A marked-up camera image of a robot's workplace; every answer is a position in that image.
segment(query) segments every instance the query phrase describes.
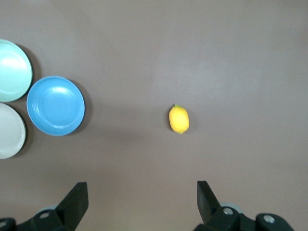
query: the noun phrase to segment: yellow lemon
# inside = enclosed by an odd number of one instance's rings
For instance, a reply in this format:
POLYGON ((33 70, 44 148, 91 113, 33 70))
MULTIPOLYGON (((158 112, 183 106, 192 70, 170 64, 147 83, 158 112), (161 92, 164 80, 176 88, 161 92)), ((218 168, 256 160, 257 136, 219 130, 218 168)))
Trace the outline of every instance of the yellow lemon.
POLYGON ((176 133, 183 134, 189 128, 189 118, 185 108, 174 105, 169 112, 169 121, 172 130, 176 133))

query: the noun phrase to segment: mint green plate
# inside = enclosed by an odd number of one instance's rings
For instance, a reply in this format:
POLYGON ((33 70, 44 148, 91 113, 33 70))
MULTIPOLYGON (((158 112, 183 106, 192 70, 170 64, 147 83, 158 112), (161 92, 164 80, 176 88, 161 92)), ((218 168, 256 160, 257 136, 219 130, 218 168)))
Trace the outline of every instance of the mint green plate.
POLYGON ((31 81, 32 67, 26 54, 14 43, 0 39, 0 102, 22 97, 31 81))

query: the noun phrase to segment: blue bowl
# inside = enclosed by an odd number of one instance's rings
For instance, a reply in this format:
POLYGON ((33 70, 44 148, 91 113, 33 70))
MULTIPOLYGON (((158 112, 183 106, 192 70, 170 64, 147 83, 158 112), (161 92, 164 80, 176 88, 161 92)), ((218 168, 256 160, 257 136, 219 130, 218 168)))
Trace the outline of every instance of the blue bowl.
POLYGON ((30 89, 27 110, 38 129, 52 136, 64 136, 81 124, 85 103, 74 83, 63 77, 49 76, 30 89))

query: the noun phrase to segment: white plate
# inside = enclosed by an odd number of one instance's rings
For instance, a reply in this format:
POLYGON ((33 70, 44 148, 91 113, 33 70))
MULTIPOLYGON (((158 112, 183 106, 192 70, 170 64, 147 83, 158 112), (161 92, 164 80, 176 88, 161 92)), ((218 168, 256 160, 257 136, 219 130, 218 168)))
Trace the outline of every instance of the white plate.
POLYGON ((25 124, 10 106, 0 103, 0 159, 18 153, 26 139, 25 124))

